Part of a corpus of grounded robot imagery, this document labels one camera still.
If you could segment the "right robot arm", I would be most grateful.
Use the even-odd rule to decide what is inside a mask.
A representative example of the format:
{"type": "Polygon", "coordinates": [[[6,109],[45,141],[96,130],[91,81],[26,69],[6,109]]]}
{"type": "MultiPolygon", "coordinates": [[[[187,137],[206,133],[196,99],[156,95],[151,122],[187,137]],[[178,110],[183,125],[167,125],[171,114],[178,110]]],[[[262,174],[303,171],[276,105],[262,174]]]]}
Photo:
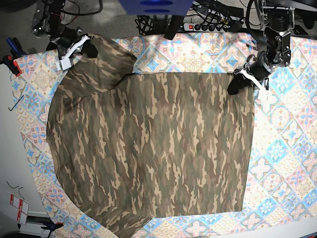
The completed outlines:
{"type": "Polygon", "coordinates": [[[75,54],[88,52],[91,56],[96,56],[97,51],[92,50],[88,43],[75,46],[87,34],[82,33],[82,29],[69,28],[69,25],[79,16],[89,16],[98,14],[103,9],[103,3],[99,1],[99,9],[94,12],[81,13],[80,6],[75,1],[70,3],[77,6],[77,12],[65,11],[66,1],[64,0],[39,0],[37,1],[36,11],[33,15],[32,33],[40,38],[47,35],[50,43],[47,50],[56,49],[58,59],[61,60],[75,47],[75,54]]]}

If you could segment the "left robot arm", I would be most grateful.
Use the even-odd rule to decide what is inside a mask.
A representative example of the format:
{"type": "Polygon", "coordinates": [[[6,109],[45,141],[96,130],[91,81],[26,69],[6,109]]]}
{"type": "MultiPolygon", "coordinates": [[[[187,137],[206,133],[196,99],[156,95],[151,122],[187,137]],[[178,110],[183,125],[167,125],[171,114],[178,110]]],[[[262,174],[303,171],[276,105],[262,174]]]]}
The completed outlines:
{"type": "Polygon", "coordinates": [[[250,55],[241,69],[235,69],[233,80],[227,88],[229,95],[251,86],[260,88],[263,81],[264,89],[268,89],[268,78],[277,67],[288,67],[291,60],[291,29],[294,28],[294,8],[268,5],[265,0],[251,0],[247,5],[245,24],[248,32],[257,43],[265,46],[265,50],[257,56],[250,55]],[[252,5],[258,15],[260,24],[264,27],[263,39],[250,26],[252,5]]]}

